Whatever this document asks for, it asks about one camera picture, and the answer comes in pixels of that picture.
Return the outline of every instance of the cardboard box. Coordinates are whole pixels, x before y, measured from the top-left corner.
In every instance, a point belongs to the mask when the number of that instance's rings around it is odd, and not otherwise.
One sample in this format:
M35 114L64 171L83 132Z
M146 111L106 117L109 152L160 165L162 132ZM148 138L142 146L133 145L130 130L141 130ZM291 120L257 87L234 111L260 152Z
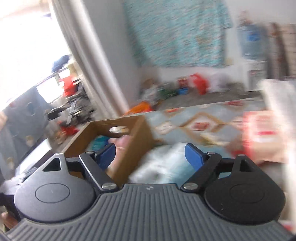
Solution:
M122 134L114 134L109 130L115 126L126 126L131 135L130 142L126 148L118 168L108 170L106 173L117 185L126 183L128 176L137 167L142 156L154 147L154 139L146 119L142 115L128 116L111 120L91 121L72 138L70 143L64 148L65 157L77 157L85 152L88 144L98 135L112 138L120 137Z

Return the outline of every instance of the blue water jug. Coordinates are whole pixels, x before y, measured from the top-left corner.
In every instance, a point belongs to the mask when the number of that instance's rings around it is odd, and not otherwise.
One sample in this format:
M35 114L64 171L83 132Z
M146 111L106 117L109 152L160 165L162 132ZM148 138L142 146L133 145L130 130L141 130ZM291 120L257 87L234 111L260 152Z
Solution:
M266 60L260 28L256 24L247 24L239 26L237 30L243 57L258 61Z

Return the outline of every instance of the teal object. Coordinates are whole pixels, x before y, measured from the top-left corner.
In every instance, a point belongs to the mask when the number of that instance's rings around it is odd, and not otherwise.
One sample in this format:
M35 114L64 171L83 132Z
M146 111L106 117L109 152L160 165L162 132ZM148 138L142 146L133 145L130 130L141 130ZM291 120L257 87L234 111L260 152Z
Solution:
M224 65L232 23L223 0L125 0L124 8L140 66Z
M108 145L108 140L110 138L100 135L97 136L94 140L92 140L86 148L86 151L98 151L102 149L104 146Z

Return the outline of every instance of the curtain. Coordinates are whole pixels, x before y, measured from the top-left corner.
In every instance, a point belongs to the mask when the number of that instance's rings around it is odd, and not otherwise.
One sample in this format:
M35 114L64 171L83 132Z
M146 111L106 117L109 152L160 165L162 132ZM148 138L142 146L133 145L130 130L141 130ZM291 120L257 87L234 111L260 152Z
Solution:
M52 0L52 15L63 32L68 46L83 73L83 86L98 111L100 119L117 118L126 110L114 95L106 76L102 74L103 63L99 66L93 55L89 39L85 36L81 19L75 15L71 0Z

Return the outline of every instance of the wall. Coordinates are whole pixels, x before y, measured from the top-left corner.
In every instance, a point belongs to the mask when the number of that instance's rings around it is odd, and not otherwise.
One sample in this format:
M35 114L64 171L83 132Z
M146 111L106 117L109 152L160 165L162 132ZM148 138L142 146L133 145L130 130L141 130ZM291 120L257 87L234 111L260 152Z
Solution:
M83 0L104 53L129 106L139 97L141 75L132 57L120 0Z
M232 81L241 81L240 64L242 62L240 46L237 40L237 17L241 11L248 10L250 18L258 23L277 22L279 24L296 23L296 0L225 0L234 27L226 30L226 58L234 65L226 68L157 68L143 67L142 79L150 77L160 81L174 81L176 78L199 72L210 76L216 72L227 73Z

